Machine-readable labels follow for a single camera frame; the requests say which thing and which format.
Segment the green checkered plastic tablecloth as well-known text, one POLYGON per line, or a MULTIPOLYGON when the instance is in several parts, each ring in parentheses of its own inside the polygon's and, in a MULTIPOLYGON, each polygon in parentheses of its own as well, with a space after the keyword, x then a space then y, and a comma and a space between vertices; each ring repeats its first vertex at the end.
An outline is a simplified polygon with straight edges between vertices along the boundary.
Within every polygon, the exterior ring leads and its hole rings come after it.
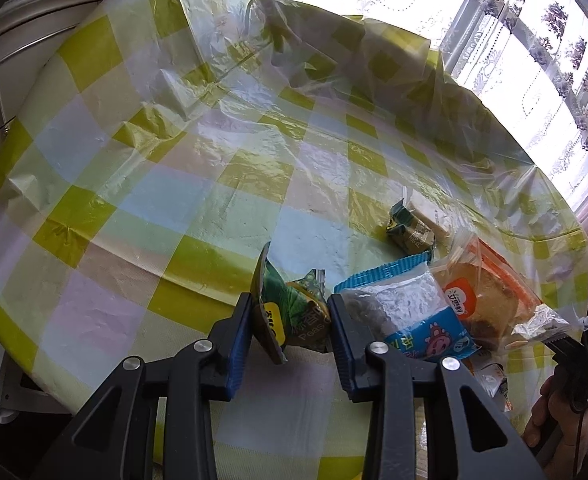
POLYGON ((586 233, 426 39, 286 0, 106 0, 0 150, 0 341, 76 411, 125 356, 206 335, 260 255, 329 286, 397 259, 408 190, 586 310, 586 233))

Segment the dark green candy wrapper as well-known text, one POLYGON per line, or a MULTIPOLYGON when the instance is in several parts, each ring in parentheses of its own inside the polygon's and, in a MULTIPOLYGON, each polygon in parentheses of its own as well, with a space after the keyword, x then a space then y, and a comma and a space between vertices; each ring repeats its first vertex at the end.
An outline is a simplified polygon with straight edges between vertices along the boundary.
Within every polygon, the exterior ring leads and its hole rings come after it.
POLYGON ((287 346, 330 352, 325 271, 311 269, 303 278, 285 282, 268 259, 269 248, 266 242, 251 279, 254 337, 277 365, 287 362, 287 346))
POLYGON ((435 246, 435 234, 427 224, 405 207, 405 201, 399 200, 390 208, 386 234, 395 242, 405 255, 417 255, 431 252, 435 246))

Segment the white cream cake clear pack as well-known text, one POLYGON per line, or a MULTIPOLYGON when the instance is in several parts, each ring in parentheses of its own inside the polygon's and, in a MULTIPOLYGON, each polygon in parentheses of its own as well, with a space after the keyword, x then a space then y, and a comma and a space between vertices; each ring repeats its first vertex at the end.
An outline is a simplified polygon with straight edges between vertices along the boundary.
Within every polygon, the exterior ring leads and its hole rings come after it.
POLYGON ((451 245, 454 237, 454 225, 446 211, 430 200, 410 200, 407 208, 434 232, 434 248, 448 248, 451 245))

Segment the white carved cabinet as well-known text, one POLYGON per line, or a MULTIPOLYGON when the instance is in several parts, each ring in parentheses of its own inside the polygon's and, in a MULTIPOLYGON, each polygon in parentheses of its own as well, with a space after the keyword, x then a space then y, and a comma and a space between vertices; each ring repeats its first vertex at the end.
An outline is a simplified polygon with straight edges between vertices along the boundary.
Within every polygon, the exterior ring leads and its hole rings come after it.
POLYGON ((0 131, 40 70, 103 0, 9 0, 0 9, 0 131))

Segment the bread in clear orange pack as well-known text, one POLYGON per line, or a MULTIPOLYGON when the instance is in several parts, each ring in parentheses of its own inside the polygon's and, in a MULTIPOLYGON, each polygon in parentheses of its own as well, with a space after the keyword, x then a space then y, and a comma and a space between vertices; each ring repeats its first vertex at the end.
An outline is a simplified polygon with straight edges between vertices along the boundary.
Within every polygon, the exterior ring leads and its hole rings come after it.
POLYGON ((513 334, 514 327, 531 320, 542 300, 476 234, 458 231, 449 254, 431 265, 431 273, 476 344, 503 351, 526 343, 513 334))

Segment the floral sheer curtain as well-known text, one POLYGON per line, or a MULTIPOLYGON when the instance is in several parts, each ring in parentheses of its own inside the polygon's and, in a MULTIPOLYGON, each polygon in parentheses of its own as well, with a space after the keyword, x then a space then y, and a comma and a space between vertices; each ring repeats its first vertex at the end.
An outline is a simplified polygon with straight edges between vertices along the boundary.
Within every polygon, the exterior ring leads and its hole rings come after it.
POLYGON ((440 44, 559 192, 588 200, 588 16, 574 0, 463 0, 440 44))

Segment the blue cartoon snack pack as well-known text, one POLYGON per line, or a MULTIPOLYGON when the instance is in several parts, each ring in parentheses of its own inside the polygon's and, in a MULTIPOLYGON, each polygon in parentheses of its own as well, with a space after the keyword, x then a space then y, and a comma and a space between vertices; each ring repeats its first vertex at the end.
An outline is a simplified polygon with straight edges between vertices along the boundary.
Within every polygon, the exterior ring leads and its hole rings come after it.
POLYGON ((431 252, 353 274, 337 284, 352 320, 413 359, 464 360, 478 346, 431 273, 431 252))

